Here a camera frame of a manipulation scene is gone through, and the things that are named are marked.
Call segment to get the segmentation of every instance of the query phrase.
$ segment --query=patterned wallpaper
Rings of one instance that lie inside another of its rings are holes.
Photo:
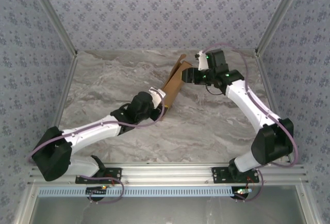
[[[295,0],[262,57],[330,223],[330,0]]]
[[[38,0],[0,0],[0,223],[25,189],[26,154],[50,126],[71,62]]]
[[[255,48],[280,0],[50,0],[77,50]]]

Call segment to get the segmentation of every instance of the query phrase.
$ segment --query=marble floor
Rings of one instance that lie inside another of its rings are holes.
[[[128,103],[139,91],[161,88],[179,58],[197,67],[197,51],[133,50],[78,52],[77,67],[60,128],[101,119]],[[253,53],[245,52],[249,85],[268,105]],[[239,54],[225,51],[229,68],[245,75]],[[226,96],[210,95],[205,86],[184,84],[163,121],[108,138],[78,152],[104,162],[228,162],[250,149],[254,130],[241,110]]]

